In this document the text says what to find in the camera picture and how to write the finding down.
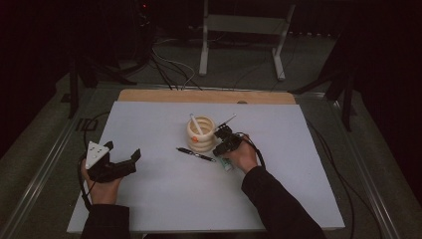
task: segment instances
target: table surface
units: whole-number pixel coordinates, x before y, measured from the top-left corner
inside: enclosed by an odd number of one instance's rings
[[[137,147],[141,150],[138,171],[124,179],[117,202],[130,207],[130,230],[264,229],[255,207],[240,190],[241,170],[226,172],[219,163],[175,149],[186,146],[189,113],[208,114],[217,124],[236,113],[230,127],[248,129],[268,170],[312,218],[323,229],[344,226],[302,111],[291,94],[123,90],[100,143],[113,141],[111,160],[128,158]],[[79,199],[68,231],[81,232],[87,216]]]

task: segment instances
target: white board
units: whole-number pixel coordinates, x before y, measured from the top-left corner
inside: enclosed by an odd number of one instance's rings
[[[130,207],[137,232],[250,231],[264,226],[241,190],[243,172],[225,171],[176,150],[187,147],[190,114],[245,132],[261,151],[267,170],[323,229],[344,227],[331,187],[299,106],[115,102],[100,141],[112,140],[114,162],[140,148],[137,172],[126,177],[117,204]],[[77,202],[68,232],[81,232],[88,217]]]

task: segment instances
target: metal stand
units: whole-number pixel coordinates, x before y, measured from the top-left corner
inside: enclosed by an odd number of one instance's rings
[[[350,110],[351,110],[351,97],[353,92],[353,80],[356,73],[356,68],[337,70],[333,73],[319,77],[316,81],[309,83],[306,86],[303,86],[299,89],[288,91],[294,95],[301,95],[323,83],[332,81],[328,90],[325,93],[325,97],[329,101],[336,101],[341,93],[344,91],[343,106],[341,112],[341,120],[347,129],[351,131],[350,128]]]
[[[109,68],[97,63],[96,61],[82,57],[76,54],[70,54],[69,73],[70,73],[70,90],[71,90],[71,109],[69,112],[69,119],[71,119],[79,107],[79,91],[78,91],[78,76],[81,77],[84,85],[87,88],[94,88],[97,86],[98,80],[93,71],[95,68],[98,72],[111,77],[123,85],[134,86],[135,82],[122,77],[118,73],[113,72]]]
[[[280,42],[277,48],[273,49],[274,65],[276,67],[277,79],[283,81],[285,72],[283,69],[280,54],[289,31],[290,22],[296,5],[291,5],[285,19],[243,17],[208,14],[208,0],[204,0],[204,26],[202,38],[201,62],[199,75],[207,75],[208,65],[208,31],[240,32],[279,35]]]

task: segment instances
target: white tag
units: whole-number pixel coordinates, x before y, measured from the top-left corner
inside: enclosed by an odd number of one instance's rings
[[[108,147],[90,141],[90,143],[88,144],[87,161],[85,163],[85,168],[90,169],[108,152]]]

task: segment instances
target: pen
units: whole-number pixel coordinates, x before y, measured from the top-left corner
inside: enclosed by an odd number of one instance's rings
[[[202,159],[205,159],[205,160],[208,160],[208,161],[216,161],[212,157],[209,157],[209,156],[205,156],[205,155],[196,153],[196,152],[194,152],[192,150],[189,150],[187,148],[184,148],[184,147],[176,147],[176,149],[179,150],[179,151],[181,151],[181,152],[184,152],[184,153],[187,153],[187,154],[191,154],[191,155],[197,156],[199,158],[202,158]]]

